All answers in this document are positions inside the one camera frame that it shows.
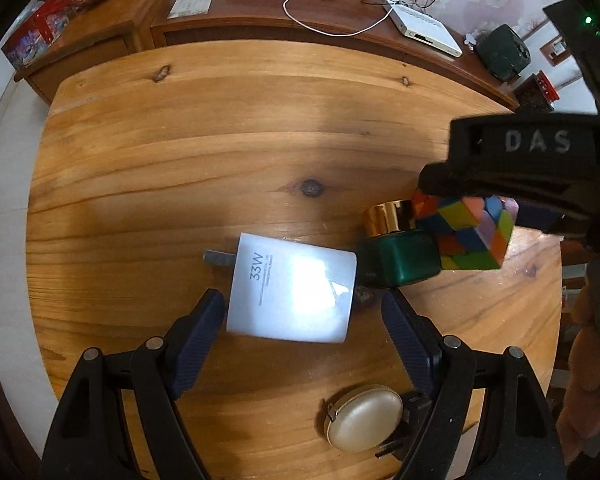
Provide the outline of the wooden sideboard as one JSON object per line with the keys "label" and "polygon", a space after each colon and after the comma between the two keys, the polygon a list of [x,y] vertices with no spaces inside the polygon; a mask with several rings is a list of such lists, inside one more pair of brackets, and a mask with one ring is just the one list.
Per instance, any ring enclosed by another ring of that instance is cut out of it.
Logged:
{"label": "wooden sideboard", "polygon": [[513,110],[509,86],[469,50],[453,58],[400,34],[368,0],[212,0],[209,12],[168,19],[175,0],[104,0],[76,15],[47,52],[17,70],[50,103],[68,77],[143,50],[189,42],[263,39],[332,44],[395,58],[448,77]]}

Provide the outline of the white 33W charger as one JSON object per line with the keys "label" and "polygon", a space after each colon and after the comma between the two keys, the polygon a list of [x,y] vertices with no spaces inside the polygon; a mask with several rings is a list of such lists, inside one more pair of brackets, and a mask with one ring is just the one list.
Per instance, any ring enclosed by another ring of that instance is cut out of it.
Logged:
{"label": "white 33W charger", "polygon": [[234,254],[208,249],[204,261],[233,270],[230,333],[319,344],[346,339],[353,252],[242,233]]}

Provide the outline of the green perfume bottle gold cap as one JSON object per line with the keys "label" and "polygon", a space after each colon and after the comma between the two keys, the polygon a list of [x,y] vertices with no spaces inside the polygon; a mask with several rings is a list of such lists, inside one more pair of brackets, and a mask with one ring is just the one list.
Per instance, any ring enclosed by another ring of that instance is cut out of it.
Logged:
{"label": "green perfume bottle gold cap", "polygon": [[355,249],[358,284],[377,289],[402,287],[441,272],[437,243],[415,226],[410,200],[392,200],[363,212],[366,237]]}

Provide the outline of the white paper card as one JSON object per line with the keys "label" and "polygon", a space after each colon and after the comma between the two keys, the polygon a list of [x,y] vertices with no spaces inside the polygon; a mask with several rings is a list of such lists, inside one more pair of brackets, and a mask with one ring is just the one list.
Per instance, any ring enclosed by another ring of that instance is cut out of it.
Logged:
{"label": "white paper card", "polygon": [[175,0],[168,13],[168,19],[207,14],[211,3],[212,0]]}

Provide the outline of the white router box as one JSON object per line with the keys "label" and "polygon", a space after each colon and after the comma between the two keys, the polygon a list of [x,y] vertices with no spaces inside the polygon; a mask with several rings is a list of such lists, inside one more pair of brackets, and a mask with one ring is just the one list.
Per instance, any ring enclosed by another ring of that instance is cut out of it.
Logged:
{"label": "white router box", "polygon": [[400,34],[408,39],[419,41],[453,58],[463,54],[452,34],[441,22],[430,18],[422,12],[415,11],[404,4],[392,6],[386,1],[385,8],[390,12],[389,18]]}

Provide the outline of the dark green bag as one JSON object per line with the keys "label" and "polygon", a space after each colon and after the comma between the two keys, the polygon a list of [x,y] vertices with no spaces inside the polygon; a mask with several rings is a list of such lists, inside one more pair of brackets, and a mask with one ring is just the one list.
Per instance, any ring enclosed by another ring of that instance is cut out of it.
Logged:
{"label": "dark green bag", "polygon": [[531,54],[508,25],[503,24],[482,37],[476,53],[488,72],[499,81],[515,79],[531,63]]}

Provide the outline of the colourful puzzle cube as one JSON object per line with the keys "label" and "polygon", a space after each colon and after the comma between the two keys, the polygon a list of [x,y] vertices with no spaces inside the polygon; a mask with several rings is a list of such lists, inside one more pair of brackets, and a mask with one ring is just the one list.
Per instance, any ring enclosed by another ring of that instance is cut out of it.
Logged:
{"label": "colourful puzzle cube", "polygon": [[416,228],[436,242],[443,270],[498,270],[518,216],[516,200],[492,195],[443,198],[412,195]]}

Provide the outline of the black plug adapter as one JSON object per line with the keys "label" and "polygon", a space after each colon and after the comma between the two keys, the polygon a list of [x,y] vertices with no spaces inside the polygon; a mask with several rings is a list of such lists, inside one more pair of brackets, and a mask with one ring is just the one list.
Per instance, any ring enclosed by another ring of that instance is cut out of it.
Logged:
{"label": "black plug adapter", "polygon": [[431,400],[425,393],[414,390],[401,396],[403,413],[393,433],[378,446],[377,458],[387,455],[404,460],[426,422],[431,408]]}

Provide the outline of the round cream compact case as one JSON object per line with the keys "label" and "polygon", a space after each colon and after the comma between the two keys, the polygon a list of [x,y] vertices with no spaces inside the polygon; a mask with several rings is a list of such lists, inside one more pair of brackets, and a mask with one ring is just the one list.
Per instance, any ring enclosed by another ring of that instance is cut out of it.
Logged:
{"label": "round cream compact case", "polygon": [[384,385],[364,385],[327,405],[324,435],[339,451],[364,452],[387,440],[402,417],[399,393]]}

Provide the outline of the red gift box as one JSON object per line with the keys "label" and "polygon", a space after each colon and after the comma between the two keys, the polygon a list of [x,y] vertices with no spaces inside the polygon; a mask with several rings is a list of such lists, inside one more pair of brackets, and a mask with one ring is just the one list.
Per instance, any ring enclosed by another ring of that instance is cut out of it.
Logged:
{"label": "red gift box", "polygon": [[60,37],[69,24],[71,5],[71,0],[35,0],[18,16],[1,46],[14,70],[30,66]]}

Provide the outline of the red lid jar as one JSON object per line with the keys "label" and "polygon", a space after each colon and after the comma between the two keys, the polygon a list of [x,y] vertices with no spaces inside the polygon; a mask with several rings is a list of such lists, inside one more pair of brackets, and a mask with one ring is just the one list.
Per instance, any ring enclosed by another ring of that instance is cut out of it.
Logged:
{"label": "red lid jar", "polygon": [[514,89],[518,113],[553,113],[559,94],[542,70],[531,74]]}

